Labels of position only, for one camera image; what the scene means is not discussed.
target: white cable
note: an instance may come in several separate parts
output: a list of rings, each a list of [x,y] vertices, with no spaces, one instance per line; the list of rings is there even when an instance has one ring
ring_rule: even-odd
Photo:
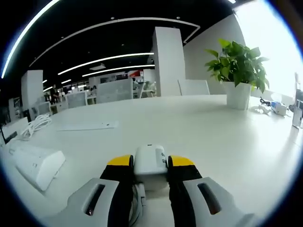
[[[137,221],[142,218],[143,208],[146,205],[144,184],[135,184],[134,189],[134,200],[137,202],[137,206],[136,208],[134,208],[135,206],[133,202],[133,209],[135,209],[136,212],[133,212],[132,217],[129,220],[128,226],[130,227],[133,227],[137,223]]]
[[[41,130],[48,126],[52,119],[48,114],[39,115],[36,119],[28,124],[28,126],[21,132],[21,140],[29,140],[35,131]]]

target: person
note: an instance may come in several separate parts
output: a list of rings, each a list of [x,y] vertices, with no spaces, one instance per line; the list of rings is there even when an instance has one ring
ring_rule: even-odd
[[[51,89],[51,104],[55,104],[58,102],[59,93],[56,91],[56,85],[53,85],[53,88]]]

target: green leaves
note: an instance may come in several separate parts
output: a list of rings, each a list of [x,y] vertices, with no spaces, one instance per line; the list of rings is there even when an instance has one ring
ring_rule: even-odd
[[[211,77],[218,81],[233,81],[235,87],[240,83],[251,84],[253,88],[265,91],[269,88],[269,82],[266,79],[266,71],[262,65],[268,58],[260,57],[258,47],[250,49],[246,46],[219,39],[222,46],[222,52],[206,49],[205,51],[216,57],[216,60],[207,62],[205,66],[207,71],[211,71]]]
[[[205,49],[206,52],[212,54],[213,56],[215,56],[216,58],[218,58],[219,54],[217,51],[213,51],[213,50],[209,50],[209,49]]]
[[[260,49],[258,47],[256,47],[254,49],[251,49],[249,54],[250,54],[251,58],[256,58],[256,57],[259,57],[261,55],[261,52],[260,52]]]
[[[231,42],[224,40],[224,39],[219,39],[219,43],[221,44],[222,48],[225,48],[231,44]]]
[[[212,61],[206,63],[205,66],[215,66],[218,63],[219,63],[218,60],[212,60]]]

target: office desk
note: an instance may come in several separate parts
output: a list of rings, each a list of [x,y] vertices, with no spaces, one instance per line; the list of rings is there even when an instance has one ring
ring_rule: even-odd
[[[252,98],[250,105],[259,104]],[[160,144],[166,154],[194,161],[201,175],[228,190],[236,205],[261,218],[277,205],[301,155],[302,132],[290,117],[227,108],[226,96],[173,96],[125,100],[67,109],[30,143],[63,151],[66,162],[47,191],[39,193],[5,161],[18,195],[37,216],[62,210],[68,197],[107,162],[135,154],[144,144]],[[56,131],[61,124],[119,121],[107,130]],[[173,226],[169,188],[147,194],[145,226]]]

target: white device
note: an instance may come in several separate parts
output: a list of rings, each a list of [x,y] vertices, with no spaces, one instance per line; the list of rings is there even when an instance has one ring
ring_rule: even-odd
[[[137,149],[134,158],[134,175],[145,190],[155,191],[168,185],[167,161],[164,148],[160,145],[144,145]]]
[[[278,115],[286,115],[287,107],[280,102],[271,102],[271,109]]]
[[[45,191],[65,162],[60,150],[45,149],[15,140],[9,147],[18,171],[38,189]]]

